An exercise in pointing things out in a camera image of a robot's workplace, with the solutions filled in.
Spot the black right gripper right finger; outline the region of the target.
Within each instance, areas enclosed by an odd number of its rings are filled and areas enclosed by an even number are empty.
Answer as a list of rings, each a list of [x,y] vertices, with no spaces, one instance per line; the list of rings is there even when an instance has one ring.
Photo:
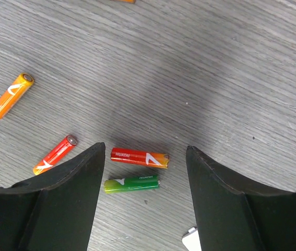
[[[296,192],[254,181],[194,146],[186,167],[202,250],[296,250]]]

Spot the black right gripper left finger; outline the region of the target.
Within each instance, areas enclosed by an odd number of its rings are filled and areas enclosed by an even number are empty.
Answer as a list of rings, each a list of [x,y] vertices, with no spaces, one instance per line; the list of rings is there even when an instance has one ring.
[[[0,250],[87,250],[105,165],[100,142],[11,187],[0,187]]]

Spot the white battery cover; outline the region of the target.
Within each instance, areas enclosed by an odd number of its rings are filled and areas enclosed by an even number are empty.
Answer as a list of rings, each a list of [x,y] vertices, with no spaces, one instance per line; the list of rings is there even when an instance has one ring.
[[[182,243],[188,251],[202,251],[197,227],[192,227],[182,237]]]

